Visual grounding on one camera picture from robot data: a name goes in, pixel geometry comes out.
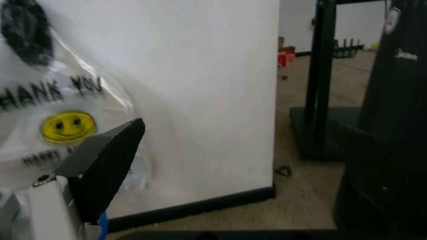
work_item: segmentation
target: black pole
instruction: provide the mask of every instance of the black pole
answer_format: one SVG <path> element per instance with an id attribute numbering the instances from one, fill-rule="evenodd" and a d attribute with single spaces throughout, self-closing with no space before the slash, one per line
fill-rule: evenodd
<path id="1" fill-rule="evenodd" d="M 321 61 L 319 63 L 319 85 L 317 92 L 317 108 L 315 110 L 314 140 L 319 140 L 322 143 L 325 137 L 328 118 L 337 6 L 335 0 L 323 0 L 321 2 L 323 3 L 323 36 L 320 40 Z"/>
<path id="2" fill-rule="evenodd" d="M 324 24 L 324 4 L 323 0 L 316 3 L 316 15 L 314 22 L 314 33 L 311 43 L 310 68 L 308 72 L 307 93 L 305 95 L 304 121 L 311 123 L 315 114 L 316 97 L 319 82 L 319 60 L 322 51 L 320 39 L 322 39 L 322 30 Z"/>

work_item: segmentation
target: plastic bag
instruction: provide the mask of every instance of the plastic bag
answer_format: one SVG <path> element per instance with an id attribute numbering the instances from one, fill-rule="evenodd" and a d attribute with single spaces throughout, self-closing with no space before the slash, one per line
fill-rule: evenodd
<path id="1" fill-rule="evenodd" d="M 0 3 L 0 187 L 19 189 L 136 116 L 121 85 L 68 49 L 37 2 Z M 124 187 L 145 181 L 139 161 Z"/>

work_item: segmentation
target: black baseboard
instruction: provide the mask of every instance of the black baseboard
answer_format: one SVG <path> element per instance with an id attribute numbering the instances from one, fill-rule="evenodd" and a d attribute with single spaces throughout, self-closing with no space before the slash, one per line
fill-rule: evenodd
<path id="1" fill-rule="evenodd" d="M 295 53 L 295 57 L 310 56 L 311 54 L 312 54 L 311 51 L 300 51 Z"/>
<path id="2" fill-rule="evenodd" d="M 362 50 L 364 49 L 365 45 L 357 45 L 354 46 L 354 49 Z M 312 54 L 311 51 L 300 51 L 295 53 L 295 57 L 303 57 L 303 56 L 310 56 Z"/>
<path id="3" fill-rule="evenodd" d="M 155 224 L 191 215 L 246 205 L 276 197 L 276 187 L 259 188 L 189 204 L 163 208 L 110 220 L 109 232 L 114 233 L 143 225 Z"/>

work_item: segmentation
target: brand logo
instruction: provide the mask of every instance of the brand logo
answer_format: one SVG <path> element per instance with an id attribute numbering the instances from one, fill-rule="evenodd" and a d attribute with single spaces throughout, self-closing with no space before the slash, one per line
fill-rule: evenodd
<path id="1" fill-rule="evenodd" d="M 384 26 L 385 34 L 391 34 L 395 30 L 396 26 L 399 23 L 400 17 L 401 17 L 401 11 L 396 7 L 393 7 L 388 12 L 387 20 L 385 21 L 385 26 Z"/>
<path id="2" fill-rule="evenodd" d="M 394 55 L 397 59 L 409 59 L 409 60 L 418 60 L 418 56 L 415 54 L 411 54 L 409 52 L 404 52 L 402 49 L 398 48 L 396 50 L 396 55 Z"/>

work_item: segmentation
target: stand base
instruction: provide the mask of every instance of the stand base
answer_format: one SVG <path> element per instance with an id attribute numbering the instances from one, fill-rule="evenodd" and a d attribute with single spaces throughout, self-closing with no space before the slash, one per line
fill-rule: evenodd
<path id="1" fill-rule="evenodd" d="M 360 107 L 330 107 L 328 119 L 356 126 Z M 326 134 L 323 143 L 314 139 L 314 127 L 304 120 L 304 107 L 292 107 L 289 111 L 296 142 L 305 158 L 322 161 L 343 161 L 338 145 Z"/>

